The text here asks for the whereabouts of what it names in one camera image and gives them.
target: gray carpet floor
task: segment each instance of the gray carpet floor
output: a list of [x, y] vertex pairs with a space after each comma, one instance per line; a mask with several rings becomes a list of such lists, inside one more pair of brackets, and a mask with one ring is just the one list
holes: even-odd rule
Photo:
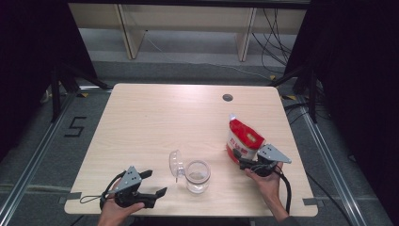
[[[109, 85], [128, 82], [265, 86], [269, 83], [266, 78], [272, 74], [263, 67], [241, 66], [240, 69], [251, 73], [261, 73], [266, 78], [211, 65], [93, 63], [100, 79]], [[82, 86], [89, 85], [84, 80], [78, 80], [78, 82]], [[279, 86], [279, 93], [281, 95], [293, 94], [294, 82], [295, 80], [292, 79]], [[50, 149], [44, 156], [9, 225], [71, 225], [77, 219], [79, 221], [76, 225], [96, 224], [98, 216], [79, 218], [80, 216], [66, 214], [63, 209], [63, 199], [72, 187], [109, 95], [109, 92], [96, 91], [90, 92], [86, 98], [74, 98], [72, 105], [66, 110], [63, 122], [56, 131]], [[297, 103], [295, 100], [282, 100], [282, 102], [284, 105]], [[51, 114], [51, 102], [43, 104], [26, 127], [19, 146], [11, 150], [2, 161], [0, 165], [0, 197], [2, 201], [7, 197], [12, 185], [18, 181], [24, 166], [38, 147], [50, 125]], [[292, 123], [295, 142], [300, 151], [304, 168], [335, 201], [343, 206], [309, 128], [301, 115], [301, 111], [297, 108], [291, 111], [287, 118]], [[76, 133], [69, 128], [74, 117], [86, 117], [85, 120], [79, 121], [79, 125], [85, 127], [82, 135], [65, 137], [65, 135]], [[333, 119], [329, 117], [322, 102], [317, 106], [317, 119], [327, 145], [369, 225], [391, 225], [356, 162], [348, 158], [350, 151], [345, 147], [343, 139], [334, 126]], [[298, 221], [302, 225], [348, 225], [342, 213], [324, 191], [314, 182], [310, 181], [310, 183], [314, 197], [318, 201], [319, 213], [314, 218], [298, 218]], [[254, 221], [256, 225], [277, 225], [272, 218], [255, 218]]]

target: cabinet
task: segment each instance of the cabinet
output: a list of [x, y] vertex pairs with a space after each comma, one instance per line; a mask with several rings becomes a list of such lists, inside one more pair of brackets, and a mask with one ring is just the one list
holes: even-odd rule
[[[245, 61], [251, 33], [270, 32], [264, 16], [274, 20], [274, 9], [171, 7], [141, 5], [70, 4], [80, 28], [119, 29], [127, 57], [136, 58], [146, 30], [214, 31], [235, 33], [237, 55]], [[280, 34], [297, 34], [304, 9], [279, 9]]]

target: black curtain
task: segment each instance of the black curtain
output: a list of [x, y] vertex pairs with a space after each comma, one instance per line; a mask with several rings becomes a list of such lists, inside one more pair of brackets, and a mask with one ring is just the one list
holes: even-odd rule
[[0, 1], [0, 160], [18, 145], [60, 62], [96, 77], [68, 4]]

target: wooden table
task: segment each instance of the wooden table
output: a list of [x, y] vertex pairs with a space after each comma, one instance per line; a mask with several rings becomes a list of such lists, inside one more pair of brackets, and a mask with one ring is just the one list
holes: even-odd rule
[[[226, 102], [222, 96], [230, 94]], [[271, 216], [255, 184], [232, 162], [226, 151], [229, 115], [262, 134], [293, 160], [283, 171], [293, 190], [291, 215], [312, 217], [315, 205], [308, 179], [285, 116], [279, 94], [270, 87], [118, 84], [114, 87], [88, 153], [72, 187], [82, 196], [100, 195], [119, 173], [135, 166], [153, 170], [138, 191], [154, 193], [168, 187], [153, 209], [140, 216], [264, 217]], [[211, 181], [202, 194], [176, 183], [169, 170], [169, 153], [180, 150], [184, 163], [204, 160]], [[286, 187], [280, 186], [285, 205]], [[100, 214], [99, 201], [68, 200], [69, 214]]]

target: red bag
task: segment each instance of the red bag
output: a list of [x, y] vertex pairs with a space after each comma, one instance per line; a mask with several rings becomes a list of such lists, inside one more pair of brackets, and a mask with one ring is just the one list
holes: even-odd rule
[[226, 148], [232, 161], [239, 164], [238, 159], [233, 154], [233, 149], [240, 151], [241, 157], [253, 159], [263, 143], [264, 138], [261, 135], [237, 120], [234, 115], [231, 115], [229, 138]]

